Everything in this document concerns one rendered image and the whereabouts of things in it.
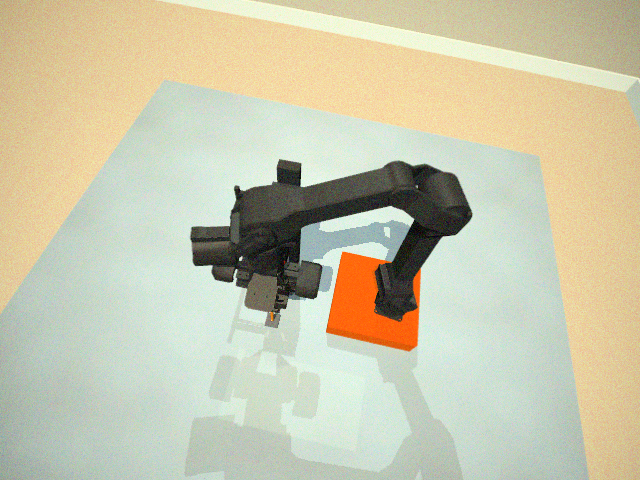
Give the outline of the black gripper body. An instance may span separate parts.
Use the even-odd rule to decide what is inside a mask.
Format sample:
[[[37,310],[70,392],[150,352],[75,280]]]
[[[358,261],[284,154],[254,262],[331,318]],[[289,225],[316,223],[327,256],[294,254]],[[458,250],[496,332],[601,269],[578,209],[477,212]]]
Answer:
[[[211,269],[213,278],[217,281],[231,283],[237,269],[235,277],[240,281],[248,282],[249,272],[275,277],[277,277],[277,272],[281,272],[284,275],[283,285],[294,288],[296,284],[295,295],[308,299],[317,297],[323,269],[321,264],[302,260],[299,269],[297,263],[286,262],[284,264],[285,255],[283,253],[282,260],[276,266],[262,269],[255,267],[249,259],[248,261],[239,261],[239,258],[237,257],[237,264],[213,265]]]

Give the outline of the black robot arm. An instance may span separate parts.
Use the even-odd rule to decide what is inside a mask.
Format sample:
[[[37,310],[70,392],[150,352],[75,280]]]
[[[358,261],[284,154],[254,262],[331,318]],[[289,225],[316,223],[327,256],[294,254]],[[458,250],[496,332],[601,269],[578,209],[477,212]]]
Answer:
[[[304,226],[389,206],[414,221],[393,262],[378,264],[374,271],[374,313],[402,322],[407,312],[418,309],[415,276],[441,238],[457,235],[472,217],[456,175],[429,164],[397,160],[301,188],[249,188],[231,210],[230,226],[191,227],[192,263],[230,265],[248,256],[255,267],[272,268],[282,260],[283,247],[296,246],[295,234]],[[277,277],[254,272],[248,276],[246,308],[274,313],[286,309],[289,291],[281,272]]]

